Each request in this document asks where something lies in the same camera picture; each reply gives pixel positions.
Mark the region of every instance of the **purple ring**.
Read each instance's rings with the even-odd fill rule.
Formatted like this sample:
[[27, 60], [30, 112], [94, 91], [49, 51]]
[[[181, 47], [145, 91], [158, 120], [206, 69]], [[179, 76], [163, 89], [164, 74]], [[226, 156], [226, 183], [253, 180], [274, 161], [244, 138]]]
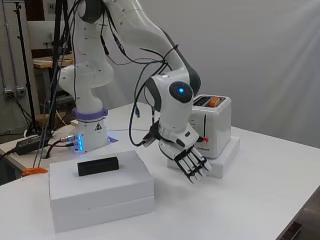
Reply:
[[72, 112], [73, 112], [74, 115], [76, 115], [77, 119], [83, 120], [83, 121], [96, 120], [98, 118], [102, 118], [102, 117], [108, 116], [108, 110], [104, 109], [104, 108], [99, 112], [89, 113], [89, 114], [79, 113], [76, 108], [72, 109]]

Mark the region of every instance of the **table surface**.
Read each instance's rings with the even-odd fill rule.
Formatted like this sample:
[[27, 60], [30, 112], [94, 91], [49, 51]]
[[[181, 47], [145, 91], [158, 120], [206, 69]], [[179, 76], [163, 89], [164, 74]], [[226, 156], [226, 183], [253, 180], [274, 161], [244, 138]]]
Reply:
[[[42, 57], [33, 59], [33, 67], [38, 69], [52, 68], [52, 57]], [[67, 54], [64, 56], [62, 67], [66, 67], [73, 64], [73, 55]]]
[[[0, 232], [3, 239], [236, 239], [273, 240], [286, 228], [320, 185], [320, 149], [241, 130], [240, 150], [223, 179], [204, 178], [191, 184], [182, 173], [166, 167], [156, 143], [134, 148], [125, 131], [130, 106], [110, 111], [107, 127], [118, 143], [80, 158], [135, 149], [155, 178], [155, 211], [151, 214], [54, 233], [48, 175], [29, 176], [0, 187]], [[141, 104], [134, 139], [144, 136], [150, 109]], [[10, 143], [0, 145], [8, 150]], [[53, 151], [49, 162], [75, 158]], [[29, 165], [28, 156], [9, 157]]]

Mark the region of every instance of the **blue light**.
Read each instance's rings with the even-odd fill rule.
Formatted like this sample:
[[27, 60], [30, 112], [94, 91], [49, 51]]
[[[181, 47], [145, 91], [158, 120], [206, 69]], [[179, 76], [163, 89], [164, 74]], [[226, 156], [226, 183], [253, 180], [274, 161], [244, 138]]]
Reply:
[[79, 152], [83, 152], [82, 136], [78, 136]]

